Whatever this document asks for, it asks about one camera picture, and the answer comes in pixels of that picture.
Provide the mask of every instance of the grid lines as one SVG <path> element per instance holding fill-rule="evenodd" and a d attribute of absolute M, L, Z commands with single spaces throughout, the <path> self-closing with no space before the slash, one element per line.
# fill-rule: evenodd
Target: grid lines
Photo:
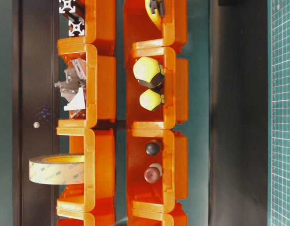
<path fill-rule="evenodd" d="M 290 226 L 290 0 L 271 0 L 271 225 Z"/>

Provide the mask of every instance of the black and yellow ball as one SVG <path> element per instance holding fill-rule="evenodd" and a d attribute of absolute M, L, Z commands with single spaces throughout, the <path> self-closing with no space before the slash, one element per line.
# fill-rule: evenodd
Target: black and yellow ball
<path fill-rule="evenodd" d="M 164 95 L 150 89 L 140 95 L 141 106 L 149 111 L 157 110 L 160 106 L 164 105 L 164 103 Z"/>
<path fill-rule="evenodd" d="M 134 64 L 133 73 L 139 84 L 150 89 L 160 86 L 165 78 L 163 66 L 156 59 L 146 56 Z"/>

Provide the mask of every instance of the adhesive tape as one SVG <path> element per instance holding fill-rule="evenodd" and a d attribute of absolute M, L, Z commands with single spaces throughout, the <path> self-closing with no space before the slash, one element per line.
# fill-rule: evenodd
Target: adhesive tape
<path fill-rule="evenodd" d="M 60 154 L 30 159 L 30 180 L 46 185 L 84 183 L 84 155 Z"/>

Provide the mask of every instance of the round knob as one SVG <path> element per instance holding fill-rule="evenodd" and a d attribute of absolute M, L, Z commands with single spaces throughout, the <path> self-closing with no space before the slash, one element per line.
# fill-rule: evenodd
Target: round knob
<path fill-rule="evenodd" d="M 148 183 L 154 184 L 160 179 L 161 175 L 157 167 L 149 167 L 145 170 L 144 177 Z"/>
<path fill-rule="evenodd" d="M 40 127 L 40 123 L 37 122 L 37 121 L 35 121 L 35 122 L 33 123 L 33 127 L 34 127 L 35 129 L 39 128 L 39 127 Z"/>
<path fill-rule="evenodd" d="M 146 144 L 146 153 L 150 156 L 157 155 L 161 149 L 161 142 L 157 140 L 149 141 Z"/>

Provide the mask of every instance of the bin opening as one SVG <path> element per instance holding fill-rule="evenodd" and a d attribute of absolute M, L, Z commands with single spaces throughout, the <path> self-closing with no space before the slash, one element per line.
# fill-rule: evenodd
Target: bin opening
<path fill-rule="evenodd" d="M 150 56 L 153 59 L 156 59 L 159 64 L 161 64 L 163 67 L 165 67 L 165 57 L 164 56 Z M 137 62 L 137 60 L 140 59 L 140 57 L 135 58 L 131 65 L 129 66 L 129 69 L 127 70 L 128 75 L 130 76 L 130 79 L 127 80 L 129 83 L 129 98 L 127 99 L 127 104 L 131 107 L 131 110 L 127 112 L 127 118 L 129 118 L 129 121 L 164 121 L 164 107 L 160 106 L 158 109 L 154 111 L 150 111 L 145 109 L 140 104 L 140 96 L 145 91 L 147 91 L 149 88 L 142 86 L 138 80 L 135 78 L 133 73 L 133 66 Z M 152 89 L 156 91 L 157 93 L 161 95 L 165 94 L 165 86 L 164 84 L 156 89 Z"/>
<path fill-rule="evenodd" d="M 144 172 L 151 164 L 163 165 L 162 151 L 154 156 L 146 153 L 146 144 L 153 139 L 163 143 L 163 139 L 157 137 L 133 137 L 129 140 L 127 186 L 131 202 L 163 204 L 163 175 L 153 184 L 148 183 L 144 178 Z"/>

